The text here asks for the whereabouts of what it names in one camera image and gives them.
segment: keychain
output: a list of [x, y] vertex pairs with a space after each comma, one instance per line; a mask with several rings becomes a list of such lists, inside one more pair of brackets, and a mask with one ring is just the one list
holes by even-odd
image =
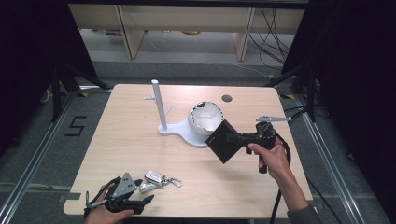
[[173, 185], [175, 185], [178, 188], [181, 188], [181, 186], [183, 186], [183, 182], [181, 182], [181, 180], [175, 178], [167, 178], [165, 175], [162, 175], [160, 173], [151, 170], [146, 173], [145, 178], [149, 183], [140, 185], [139, 186], [140, 192], [146, 192], [152, 189], [165, 186], [169, 182], [171, 182]]

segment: white base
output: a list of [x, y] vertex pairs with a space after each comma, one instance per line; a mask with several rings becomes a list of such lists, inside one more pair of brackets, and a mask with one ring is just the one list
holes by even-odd
[[184, 139], [192, 147], [207, 147], [206, 139], [209, 136], [194, 133], [190, 127], [187, 117], [180, 123], [166, 123], [167, 129], [163, 130], [163, 126], [158, 126], [160, 135], [178, 135]]

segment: black handheld device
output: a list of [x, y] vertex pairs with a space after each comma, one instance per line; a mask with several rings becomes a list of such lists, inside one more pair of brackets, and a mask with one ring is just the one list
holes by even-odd
[[[207, 138], [206, 143], [218, 156], [222, 163], [227, 162], [241, 147], [246, 148], [246, 153], [251, 154], [249, 143], [271, 149], [274, 147], [276, 137], [279, 136], [271, 122], [261, 121], [256, 124], [255, 133], [238, 133], [225, 119], [220, 126]], [[267, 166], [259, 169], [261, 174], [267, 173]]]
[[[88, 202], [87, 192], [87, 208], [84, 209], [84, 217], [86, 217], [92, 209], [102, 204], [104, 204], [106, 209], [112, 213], [118, 213], [123, 210], [132, 209], [134, 210], [135, 215], [140, 215], [143, 212], [145, 205], [151, 203], [151, 200], [154, 198], [154, 195], [150, 195], [143, 199], [143, 201], [129, 200], [134, 191], [137, 190], [137, 186], [139, 186], [142, 182], [143, 180], [141, 179], [133, 181], [129, 173], [125, 173], [122, 178], [117, 177], [108, 182], [108, 184], [99, 191], [99, 193], [90, 203]], [[114, 186], [108, 189], [105, 198], [101, 202], [97, 202], [99, 196], [112, 184], [114, 184]]]

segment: forearm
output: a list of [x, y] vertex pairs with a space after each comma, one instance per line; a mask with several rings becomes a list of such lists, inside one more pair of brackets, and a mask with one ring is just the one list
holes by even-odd
[[290, 212], [298, 211], [308, 206], [303, 191], [292, 172], [287, 171], [282, 176], [277, 177], [276, 183], [279, 185], [280, 192], [282, 192]]

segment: metal rail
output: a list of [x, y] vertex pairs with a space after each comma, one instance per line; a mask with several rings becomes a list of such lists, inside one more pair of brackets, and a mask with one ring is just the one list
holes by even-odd
[[[300, 94], [296, 95], [296, 101], [298, 106], [305, 106], [303, 96], [301, 96]], [[312, 135], [315, 145], [317, 146], [320, 157], [322, 158], [326, 166], [327, 172], [330, 175], [334, 187], [337, 190], [338, 195], [340, 196], [341, 202], [343, 203], [351, 222], [359, 224], [366, 223], [363, 216], [361, 215], [361, 210], [359, 209], [358, 204], [356, 203], [352, 193], [350, 192], [347, 183], [342, 177], [334, 159], [332, 158], [332, 154], [327, 148], [326, 143], [324, 142], [318, 130], [317, 124], [315, 122], [312, 122], [306, 113], [303, 114], [303, 117], [305, 124]]]
[[44, 135], [44, 138], [41, 140], [40, 145], [35, 151], [35, 155], [33, 155], [32, 159], [30, 159], [29, 164], [26, 166], [14, 189], [9, 194], [6, 202], [2, 205], [0, 210], [0, 220], [2, 224], [8, 224], [12, 219], [15, 211], [20, 205], [24, 193], [29, 188], [30, 182], [35, 176], [35, 173], [37, 172], [41, 162], [44, 160], [50, 144], [62, 124], [64, 115], [66, 114], [68, 107], [71, 105], [76, 96], [76, 92], [69, 92], [67, 94], [64, 101], [64, 110], [59, 115], [59, 117], [49, 126], [49, 129]]

